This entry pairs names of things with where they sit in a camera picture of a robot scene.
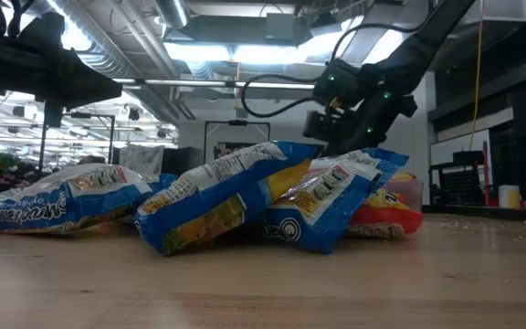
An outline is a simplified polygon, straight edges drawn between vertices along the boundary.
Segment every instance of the logo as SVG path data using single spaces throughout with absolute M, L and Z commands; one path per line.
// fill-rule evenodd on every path
M 265 225 L 260 229 L 264 238 L 279 238 L 286 242 L 297 241 L 301 234 L 300 223 L 295 218 L 285 218 L 279 226 Z
M 0 209 L 0 221 L 23 225 L 34 220 L 51 220 L 66 215 L 66 195 L 60 192 L 56 203 L 44 204 L 42 207 L 19 207 Z
M 285 218 L 279 224 L 281 238 L 286 241 L 297 241 L 300 239 L 301 228 L 295 218 Z

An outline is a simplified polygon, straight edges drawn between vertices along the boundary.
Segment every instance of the yellow cable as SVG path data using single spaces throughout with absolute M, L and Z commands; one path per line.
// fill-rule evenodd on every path
M 479 51 L 476 65 L 476 89 L 474 95 L 474 119 L 472 119 L 472 134 L 470 135 L 469 151 L 472 151 L 474 142 L 474 131 L 476 130 L 476 118 L 479 115 L 479 96 L 480 96 L 480 67 L 482 66 L 482 27 L 484 21 L 484 0 L 480 0 L 480 23 L 479 23 Z
M 240 68 L 241 68 L 241 63 L 237 63 L 237 79 L 236 81 L 238 81 L 238 79 L 240 78 L 241 76 L 241 71 L 240 71 Z M 235 88 L 235 110 L 240 110 L 241 107 L 238 105 L 238 88 Z

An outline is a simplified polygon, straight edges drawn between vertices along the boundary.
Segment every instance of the chip bag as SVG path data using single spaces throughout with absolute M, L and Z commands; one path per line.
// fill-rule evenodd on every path
M 0 193 L 0 233 L 65 232 L 130 215 L 151 195 L 120 165 L 79 164 Z
M 411 210 L 403 198 L 384 188 L 370 195 L 354 213 L 346 236 L 359 238 L 400 239 L 415 233 L 424 214 Z
M 161 190 L 170 187 L 170 185 L 178 179 L 177 175 L 173 174 L 159 174 L 159 175 L 142 175 L 143 179 L 150 186 L 152 195 Z
M 201 165 L 145 201 L 135 225 L 163 255 L 205 245 L 256 219 L 301 179 L 312 152 L 298 143 L 261 143 Z
M 308 173 L 265 212 L 257 235 L 331 253 L 358 207 L 407 161 L 393 152 L 367 151 L 312 161 Z

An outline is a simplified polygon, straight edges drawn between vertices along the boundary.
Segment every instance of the table surface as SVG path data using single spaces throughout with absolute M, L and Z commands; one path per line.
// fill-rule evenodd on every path
M 526 224 L 426 216 L 407 239 L 330 256 L 0 235 L 0 328 L 246 327 L 526 328 Z

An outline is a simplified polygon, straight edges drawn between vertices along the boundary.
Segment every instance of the yellow chip bag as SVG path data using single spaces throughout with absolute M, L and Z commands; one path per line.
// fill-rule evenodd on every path
M 262 143 L 184 173 L 139 207 L 135 223 L 164 255 L 254 220 L 294 186 L 313 150 L 292 142 Z

